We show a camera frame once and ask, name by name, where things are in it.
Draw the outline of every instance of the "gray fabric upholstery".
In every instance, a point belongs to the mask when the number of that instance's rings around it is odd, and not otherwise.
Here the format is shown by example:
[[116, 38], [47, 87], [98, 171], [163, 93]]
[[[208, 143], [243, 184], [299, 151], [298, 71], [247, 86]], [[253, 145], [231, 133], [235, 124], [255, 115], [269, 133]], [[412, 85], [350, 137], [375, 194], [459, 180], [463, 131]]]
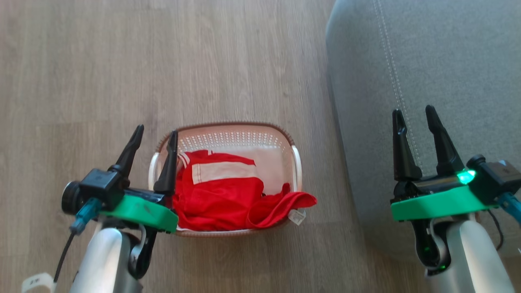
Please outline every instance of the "gray fabric upholstery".
[[[410, 223], [392, 221], [391, 113], [406, 116], [424, 175], [436, 173], [425, 106], [464, 161], [482, 153], [521, 169], [521, 2], [337, 0], [327, 28], [329, 73], [358, 218], [366, 239], [416, 258]], [[519, 225], [495, 210], [502, 255], [519, 255]], [[492, 240], [498, 233], [481, 215]]]

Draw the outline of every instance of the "laundry basket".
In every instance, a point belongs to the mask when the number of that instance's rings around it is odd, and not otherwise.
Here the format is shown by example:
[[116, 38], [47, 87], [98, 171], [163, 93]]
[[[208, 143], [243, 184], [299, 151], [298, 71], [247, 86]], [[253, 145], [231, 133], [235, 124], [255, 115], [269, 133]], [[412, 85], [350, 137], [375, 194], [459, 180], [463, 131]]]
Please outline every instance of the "laundry basket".
[[[164, 137], [156, 149], [148, 171], [148, 188], [153, 189], [167, 157]], [[178, 154], [197, 150], [234, 154], [255, 161], [259, 178], [264, 182], [265, 194], [280, 192], [290, 184], [291, 191], [302, 191], [302, 166], [299, 151], [287, 132], [265, 123], [216, 123], [178, 129]], [[273, 229], [288, 222], [283, 221]], [[177, 227], [176, 235], [187, 237], [223, 237], [253, 234], [266, 229], [235, 231], [192, 231]]]

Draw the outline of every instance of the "glowing green light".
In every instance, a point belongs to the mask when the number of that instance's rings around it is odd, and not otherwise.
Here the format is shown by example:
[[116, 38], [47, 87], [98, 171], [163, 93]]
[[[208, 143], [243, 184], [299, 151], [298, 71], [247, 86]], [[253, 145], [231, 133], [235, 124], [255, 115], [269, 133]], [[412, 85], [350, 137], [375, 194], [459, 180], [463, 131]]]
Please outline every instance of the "glowing green light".
[[474, 179], [474, 176], [476, 176], [476, 171], [474, 171], [474, 170], [464, 171], [464, 172], [459, 173], [457, 176], [460, 179], [460, 182], [462, 184], [467, 185], [469, 182], [471, 182]]

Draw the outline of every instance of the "red garment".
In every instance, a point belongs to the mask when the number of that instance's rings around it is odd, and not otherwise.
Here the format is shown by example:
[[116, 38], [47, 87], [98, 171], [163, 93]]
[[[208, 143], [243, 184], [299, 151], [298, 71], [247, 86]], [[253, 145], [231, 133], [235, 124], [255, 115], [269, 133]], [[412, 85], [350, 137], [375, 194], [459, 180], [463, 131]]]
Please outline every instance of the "red garment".
[[179, 227], [196, 231], [267, 228], [284, 219], [291, 209], [309, 207], [316, 199], [289, 192], [289, 184], [274, 196], [262, 196], [263, 182], [253, 160], [231, 154], [196, 151], [179, 155], [172, 204]]

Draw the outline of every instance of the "blue cable connector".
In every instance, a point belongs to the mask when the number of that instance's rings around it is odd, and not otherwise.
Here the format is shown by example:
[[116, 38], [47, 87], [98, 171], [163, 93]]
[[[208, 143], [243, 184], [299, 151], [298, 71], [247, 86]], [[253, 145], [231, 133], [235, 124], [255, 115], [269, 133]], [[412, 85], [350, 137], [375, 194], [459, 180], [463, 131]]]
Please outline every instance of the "blue cable connector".
[[505, 192], [500, 195], [498, 204], [521, 225], [521, 203], [511, 192]]
[[76, 221], [69, 227], [75, 235], [80, 235], [90, 220], [97, 217], [101, 210], [101, 201], [97, 198], [90, 198], [87, 203], [76, 214]]

